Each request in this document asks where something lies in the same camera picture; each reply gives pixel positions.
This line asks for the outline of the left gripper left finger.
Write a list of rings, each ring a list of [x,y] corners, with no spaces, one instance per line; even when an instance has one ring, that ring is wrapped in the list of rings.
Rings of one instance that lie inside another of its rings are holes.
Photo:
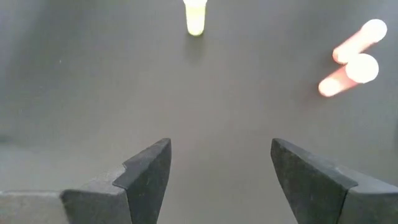
[[[60,196],[69,224],[156,224],[169,181],[171,139],[163,138]]]

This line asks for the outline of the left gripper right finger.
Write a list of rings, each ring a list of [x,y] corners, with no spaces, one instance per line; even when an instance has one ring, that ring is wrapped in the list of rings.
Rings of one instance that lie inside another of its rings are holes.
[[[271,159],[298,224],[398,224],[398,187],[274,138]]]

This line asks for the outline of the orange medicine bottle white cap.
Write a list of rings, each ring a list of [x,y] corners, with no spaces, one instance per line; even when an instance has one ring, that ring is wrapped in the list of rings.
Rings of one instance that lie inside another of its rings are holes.
[[[387,30],[386,23],[380,19],[367,21],[350,38],[334,48],[332,53],[333,60],[339,64],[348,63],[352,56],[360,54],[385,38]]]
[[[318,84],[324,97],[332,97],[346,90],[373,81],[379,73],[377,60],[368,54],[357,54],[348,63],[332,72]]]

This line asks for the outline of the yellow medicine bottle white cap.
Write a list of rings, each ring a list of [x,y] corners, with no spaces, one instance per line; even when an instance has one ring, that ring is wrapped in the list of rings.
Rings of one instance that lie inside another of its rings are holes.
[[[202,35],[205,28],[206,4],[208,0],[183,0],[188,33]]]

